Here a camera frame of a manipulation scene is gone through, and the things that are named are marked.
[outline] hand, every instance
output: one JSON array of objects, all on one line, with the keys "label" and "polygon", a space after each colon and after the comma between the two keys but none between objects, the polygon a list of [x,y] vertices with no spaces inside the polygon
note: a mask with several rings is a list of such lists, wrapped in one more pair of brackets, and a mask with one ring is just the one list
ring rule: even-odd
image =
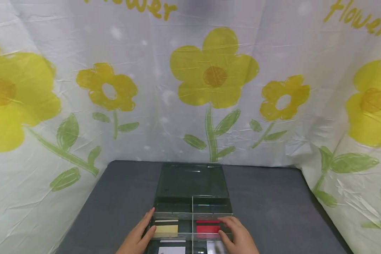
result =
[{"label": "hand", "polygon": [[218,231],[229,254],[259,254],[250,233],[238,219],[235,217],[222,217],[218,218],[218,220],[230,228],[233,233],[232,242],[225,232],[221,230]]},{"label": "hand", "polygon": [[153,225],[145,234],[143,238],[141,236],[144,233],[145,228],[148,223],[150,223],[151,217],[154,213],[155,208],[149,210],[140,222],[128,233],[123,244],[120,246],[116,254],[143,254],[147,244],[150,242],[151,238],[154,236],[156,226]]}]

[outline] green stem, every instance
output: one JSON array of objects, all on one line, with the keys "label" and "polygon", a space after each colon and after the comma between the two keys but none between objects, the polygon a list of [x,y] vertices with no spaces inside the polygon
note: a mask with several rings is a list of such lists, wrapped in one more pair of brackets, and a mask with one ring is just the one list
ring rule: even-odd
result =
[{"label": "green stem", "polygon": [[325,180],[325,177],[326,177],[328,171],[329,171],[329,169],[327,168],[326,170],[324,170],[322,172],[322,176],[319,178],[319,180],[315,184],[315,187],[313,187],[312,192],[318,191],[320,189],[320,186],[322,185],[323,181]]},{"label": "green stem", "polygon": [[261,144],[261,142],[265,139],[265,137],[268,135],[268,133],[271,131],[271,129],[274,127],[274,125],[275,125],[275,121],[273,121],[273,122],[268,126],[268,128],[266,129],[266,131],[264,132],[264,134],[260,137],[260,139],[258,139],[257,142],[255,142],[255,143],[251,146],[251,148],[254,149],[254,148],[257,147],[257,145]]},{"label": "green stem", "polygon": [[114,132],[113,132],[113,139],[117,139],[117,129],[119,127],[119,120],[117,119],[117,112],[116,110],[113,110],[113,123],[114,123]]},{"label": "green stem", "polygon": [[79,166],[83,168],[84,170],[91,173],[93,176],[97,176],[99,173],[99,169],[95,168],[94,166],[89,165],[86,161],[82,160],[81,158],[73,155],[70,152],[67,152],[65,150],[62,150],[61,148],[57,147],[56,145],[52,144],[51,142],[47,141],[43,137],[41,137],[38,133],[33,131],[30,128],[27,128],[27,130],[48,150],[55,153],[61,158],[64,158],[65,160],[69,161],[70,163],[75,164],[76,166]]},{"label": "green stem", "polygon": [[[336,154],[336,151],[337,151],[337,148],[339,147],[341,141],[343,140],[343,137],[346,133],[343,133],[342,137],[340,138],[340,140],[338,141],[337,145],[336,145],[336,148],[334,149],[333,153],[332,153],[332,157],[330,158],[330,161],[333,160],[334,158],[334,155]],[[327,165],[326,168],[322,168],[322,176],[319,178],[319,180],[317,181],[317,183],[315,184],[315,187],[313,187],[312,191],[318,191],[320,189],[320,186],[322,185],[323,181],[325,180],[325,177],[327,175],[327,172],[329,172],[329,165]]]},{"label": "green stem", "polygon": [[210,162],[217,162],[217,141],[214,135],[214,129],[212,124],[212,106],[211,105],[209,105],[209,108],[206,111],[205,128],[206,128],[207,144],[209,145]]}]

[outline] white curtain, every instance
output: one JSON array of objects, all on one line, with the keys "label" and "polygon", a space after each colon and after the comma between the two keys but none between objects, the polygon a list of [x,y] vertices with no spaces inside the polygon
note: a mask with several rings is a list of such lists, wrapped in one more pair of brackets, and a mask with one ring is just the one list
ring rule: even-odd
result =
[{"label": "white curtain", "polygon": [[0,254],[116,159],[296,165],[381,253],[381,0],[0,0]]}]

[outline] clear plastic box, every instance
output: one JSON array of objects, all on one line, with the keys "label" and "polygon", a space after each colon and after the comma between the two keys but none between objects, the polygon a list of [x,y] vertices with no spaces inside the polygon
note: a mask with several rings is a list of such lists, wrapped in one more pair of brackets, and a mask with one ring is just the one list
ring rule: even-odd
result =
[{"label": "clear plastic box", "polygon": [[[220,235],[198,232],[196,225],[201,224],[197,221],[217,221],[218,217],[233,216],[221,165],[165,163],[159,177],[154,207],[155,212],[148,228],[155,220],[174,219],[178,220],[178,232],[156,232],[146,254],[158,254],[161,240],[182,240],[185,242],[164,245],[186,246],[187,254],[203,254],[207,251],[206,241],[219,241]],[[230,230],[222,223],[218,225],[232,239]]]}]

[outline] gray tablecloth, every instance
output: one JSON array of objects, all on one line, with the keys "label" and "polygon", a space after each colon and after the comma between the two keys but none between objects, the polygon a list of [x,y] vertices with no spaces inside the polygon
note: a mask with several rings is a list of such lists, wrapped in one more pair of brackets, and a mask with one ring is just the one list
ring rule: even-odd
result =
[{"label": "gray tablecloth", "polygon": [[[57,254],[114,254],[152,207],[161,164],[113,161]],[[223,166],[236,217],[260,254],[352,253],[298,169]]]}]

